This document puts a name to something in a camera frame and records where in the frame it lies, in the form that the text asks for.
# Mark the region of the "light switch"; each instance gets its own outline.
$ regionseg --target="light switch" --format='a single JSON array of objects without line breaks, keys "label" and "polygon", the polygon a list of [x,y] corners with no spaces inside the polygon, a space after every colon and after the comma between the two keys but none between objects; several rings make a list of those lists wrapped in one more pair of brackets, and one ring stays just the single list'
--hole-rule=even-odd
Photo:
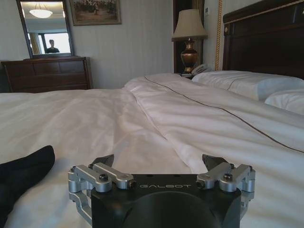
[{"label": "light switch", "polygon": [[204,16],[208,16],[210,14],[210,9],[209,7],[205,8]]}]

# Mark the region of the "mirror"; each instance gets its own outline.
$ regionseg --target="mirror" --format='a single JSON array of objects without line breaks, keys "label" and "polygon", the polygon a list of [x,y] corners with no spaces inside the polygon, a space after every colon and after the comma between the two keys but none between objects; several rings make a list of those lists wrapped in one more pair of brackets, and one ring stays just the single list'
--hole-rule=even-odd
[{"label": "mirror", "polygon": [[17,3],[31,58],[74,54],[64,1]]}]

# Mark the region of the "lampshade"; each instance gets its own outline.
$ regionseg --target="lampshade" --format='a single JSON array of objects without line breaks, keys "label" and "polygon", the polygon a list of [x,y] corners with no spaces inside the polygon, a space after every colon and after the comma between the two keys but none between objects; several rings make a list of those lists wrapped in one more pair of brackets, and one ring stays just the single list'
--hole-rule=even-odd
[{"label": "lampshade", "polygon": [[180,11],[172,41],[185,38],[205,38],[207,33],[201,23],[198,9]]},{"label": "lampshade", "polygon": [[32,9],[29,11],[36,18],[49,18],[53,12],[46,9]]}]

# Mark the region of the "table lamp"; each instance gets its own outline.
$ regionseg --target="table lamp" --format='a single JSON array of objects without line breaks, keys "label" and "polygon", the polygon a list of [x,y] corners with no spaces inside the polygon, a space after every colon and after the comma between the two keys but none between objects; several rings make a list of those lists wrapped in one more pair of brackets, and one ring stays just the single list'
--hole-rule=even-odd
[{"label": "table lamp", "polygon": [[185,66],[184,73],[190,74],[198,61],[198,53],[194,50],[193,39],[206,37],[207,33],[201,23],[199,10],[187,9],[180,11],[172,41],[185,40],[186,49],[180,55]]}]

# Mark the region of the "white pillow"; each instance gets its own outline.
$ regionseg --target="white pillow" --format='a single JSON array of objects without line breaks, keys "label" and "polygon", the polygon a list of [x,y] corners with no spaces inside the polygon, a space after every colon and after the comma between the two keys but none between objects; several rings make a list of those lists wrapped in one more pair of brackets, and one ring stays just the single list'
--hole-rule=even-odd
[{"label": "white pillow", "polygon": [[247,71],[213,71],[196,75],[193,82],[222,88],[231,92],[264,101],[271,94],[304,88],[304,81],[297,77],[253,73]]},{"label": "white pillow", "polygon": [[277,92],[270,95],[265,103],[304,115],[304,89]]}]

